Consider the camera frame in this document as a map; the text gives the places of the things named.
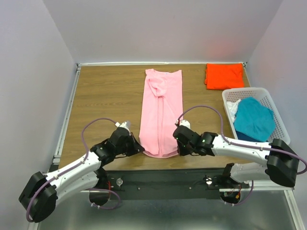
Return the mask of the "pink t shirt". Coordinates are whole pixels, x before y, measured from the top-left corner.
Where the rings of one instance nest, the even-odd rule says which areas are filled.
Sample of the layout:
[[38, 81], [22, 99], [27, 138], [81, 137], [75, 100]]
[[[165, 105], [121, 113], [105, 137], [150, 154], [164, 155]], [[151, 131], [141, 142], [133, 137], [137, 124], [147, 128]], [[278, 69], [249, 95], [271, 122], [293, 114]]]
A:
[[178, 155], [173, 137], [175, 122], [183, 113], [182, 71], [145, 71], [139, 139], [153, 158]]

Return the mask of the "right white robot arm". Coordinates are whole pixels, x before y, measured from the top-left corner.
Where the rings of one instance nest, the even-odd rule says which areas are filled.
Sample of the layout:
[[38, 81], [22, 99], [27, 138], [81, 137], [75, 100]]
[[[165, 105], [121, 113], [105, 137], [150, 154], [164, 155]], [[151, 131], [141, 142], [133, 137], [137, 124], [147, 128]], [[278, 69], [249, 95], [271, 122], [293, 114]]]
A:
[[246, 164], [227, 164], [220, 177], [227, 188], [256, 180], [271, 180], [284, 187], [295, 186], [299, 160], [282, 140], [260, 143], [226, 138], [212, 132], [199, 135], [183, 125], [175, 129], [173, 137], [181, 156], [196, 153], [248, 160]]

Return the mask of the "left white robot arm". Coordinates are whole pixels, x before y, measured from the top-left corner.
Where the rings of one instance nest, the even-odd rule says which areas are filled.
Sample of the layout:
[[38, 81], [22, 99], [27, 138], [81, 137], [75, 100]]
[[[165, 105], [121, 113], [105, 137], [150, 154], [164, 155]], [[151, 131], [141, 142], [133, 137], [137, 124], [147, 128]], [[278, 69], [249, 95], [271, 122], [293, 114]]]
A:
[[56, 206], [82, 190], [102, 189], [106, 177], [103, 167], [118, 155], [126, 157], [144, 151], [128, 128], [118, 127], [106, 140], [92, 146], [73, 163], [47, 174], [34, 173], [19, 196], [28, 222], [41, 222]]

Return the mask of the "dark blue cloth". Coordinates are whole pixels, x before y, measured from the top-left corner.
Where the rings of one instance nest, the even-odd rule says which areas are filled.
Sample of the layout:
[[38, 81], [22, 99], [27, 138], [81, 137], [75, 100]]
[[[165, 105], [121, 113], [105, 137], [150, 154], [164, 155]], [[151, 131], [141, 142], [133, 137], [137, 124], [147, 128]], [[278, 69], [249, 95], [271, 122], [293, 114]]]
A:
[[244, 141], [253, 141], [253, 138], [247, 136], [244, 133], [236, 131], [237, 139], [244, 140]]

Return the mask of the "teal t shirt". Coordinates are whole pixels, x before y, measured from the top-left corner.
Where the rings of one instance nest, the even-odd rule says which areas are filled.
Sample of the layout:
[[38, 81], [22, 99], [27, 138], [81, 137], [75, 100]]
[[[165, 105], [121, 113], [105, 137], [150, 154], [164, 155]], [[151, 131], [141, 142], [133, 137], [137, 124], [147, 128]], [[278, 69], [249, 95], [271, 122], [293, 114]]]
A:
[[276, 127], [273, 111], [252, 97], [245, 98], [238, 105], [234, 127], [253, 141], [266, 142]]

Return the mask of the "folded orange t shirt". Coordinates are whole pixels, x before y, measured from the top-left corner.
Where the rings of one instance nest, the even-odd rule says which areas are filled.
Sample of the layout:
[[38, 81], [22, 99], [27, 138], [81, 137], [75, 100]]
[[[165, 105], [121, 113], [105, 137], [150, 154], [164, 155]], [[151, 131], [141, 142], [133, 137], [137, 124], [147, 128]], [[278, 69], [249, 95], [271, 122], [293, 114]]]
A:
[[204, 84], [208, 90], [243, 88], [243, 65], [207, 64]]

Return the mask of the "white plastic basket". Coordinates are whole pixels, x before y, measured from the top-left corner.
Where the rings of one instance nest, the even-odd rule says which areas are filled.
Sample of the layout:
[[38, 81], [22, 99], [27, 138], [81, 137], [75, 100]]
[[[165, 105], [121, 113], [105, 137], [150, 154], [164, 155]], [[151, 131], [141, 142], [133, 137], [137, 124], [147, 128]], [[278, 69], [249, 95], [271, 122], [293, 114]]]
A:
[[227, 102], [235, 103], [239, 99], [242, 100], [248, 97], [253, 97], [257, 101], [259, 101], [259, 103], [262, 106], [265, 106], [273, 111], [273, 117], [274, 117], [274, 122], [275, 122], [276, 127], [273, 133], [271, 134], [271, 136], [268, 138], [268, 141], [272, 142], [274, 138], [278, 138], [278, 139], [283, 140], [287, 145], [289, 145], [291, 142], [291, 139], [285, 128], [283, 120], [278, 112], [278, 109], [275, 106], [275, 103], [270, 93], [265, 88], [261, 88], [261, 87], [233, 88], [233, 89], [224, 90], [222, 92], [224, 110], [226, 112], [227, 119], [231, 127], [231, 131], [233, 133], [234, 138], [238, 139], [234, 124], [231, 120], [231, 114], [230, 114], [230, 110], [228, 109]]

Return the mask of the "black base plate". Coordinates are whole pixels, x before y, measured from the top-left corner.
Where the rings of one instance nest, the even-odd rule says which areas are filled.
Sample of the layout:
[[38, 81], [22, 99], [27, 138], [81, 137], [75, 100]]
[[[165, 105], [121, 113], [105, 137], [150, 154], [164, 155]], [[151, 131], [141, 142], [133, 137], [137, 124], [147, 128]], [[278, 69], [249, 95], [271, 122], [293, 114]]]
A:
[[111, 188], [122, 200], [219, 199], [220, 190], [246, 189], [223, 176], [222, 168], [120, 170], [98, 174], [99, 189]]

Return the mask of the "aluminium frame rail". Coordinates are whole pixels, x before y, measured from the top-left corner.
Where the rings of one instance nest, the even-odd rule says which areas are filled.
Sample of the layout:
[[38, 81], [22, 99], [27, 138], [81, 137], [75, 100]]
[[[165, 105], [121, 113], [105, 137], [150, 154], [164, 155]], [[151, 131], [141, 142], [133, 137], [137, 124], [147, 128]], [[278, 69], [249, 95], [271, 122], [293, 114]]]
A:
[[80, 72], [81, 72], [81, 67], [82, 67], [82, 65], [80, 63], [76, 64], [76, 72], [75, 72], [75, 77], [74, 77], [74, 81], [73, 81], [73, 84], [72, 84], [72, 89], [71, 89], [71, 92], [70, 92], [70, 97], [69, 97], [68, 104], [67, 104], [67, 109], [66, 109], [66, 112], [65, 112], [65, 116], [63, 118], [63, 123], [62, 123], [61, 129], [60, 129], [60, 134], [59, 134], [59, 138], [58, 138], [58, 141], [57, 141], [57, 144], [56, 144], [53, 159], [52, 159], [51, 165], [50, 165], [47, 172], [54, 171], [54, 170], [57, 170], [59, 168], [59, 163], [60, 163], [60, 159], [61, 159], [61, 155], [62, 155], [62, 151], [63, 151], [64, 141], [65, 141], [67, 128], [68, 128], [68, 124], [69, 124], [69, 119], [70, 119], [70, 115], [71, 115], [71, 110], [72, 110], [72, 106], [73, 106], [73, 101], [74, 101], [74, 97], [75, 97], [75, 92], [76, 92], [76, 88], [77, 88], [77, 85], [78, 85], [78, 80], [79, 80], [79, 76], [80, 76]]

